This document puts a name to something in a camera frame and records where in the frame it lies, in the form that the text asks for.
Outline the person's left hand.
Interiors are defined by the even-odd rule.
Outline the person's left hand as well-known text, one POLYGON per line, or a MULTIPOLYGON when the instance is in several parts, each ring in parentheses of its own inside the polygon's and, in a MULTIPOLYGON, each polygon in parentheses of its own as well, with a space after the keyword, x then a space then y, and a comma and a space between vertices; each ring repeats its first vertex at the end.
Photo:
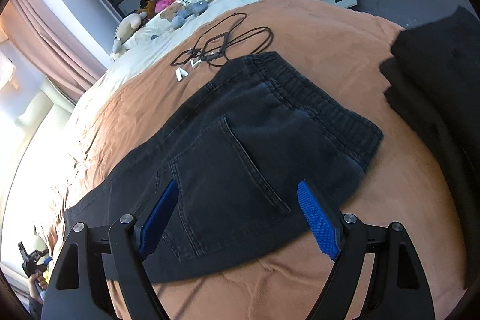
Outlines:
POLYGON ((31 274, 28 279, 29 295, 32 297, 32 299, 35 299, 37 302, 42 304, 44 301, 42 292, 48 288, 48 283, 45 277, 41 271, 36 271, 34 274, 31 274))

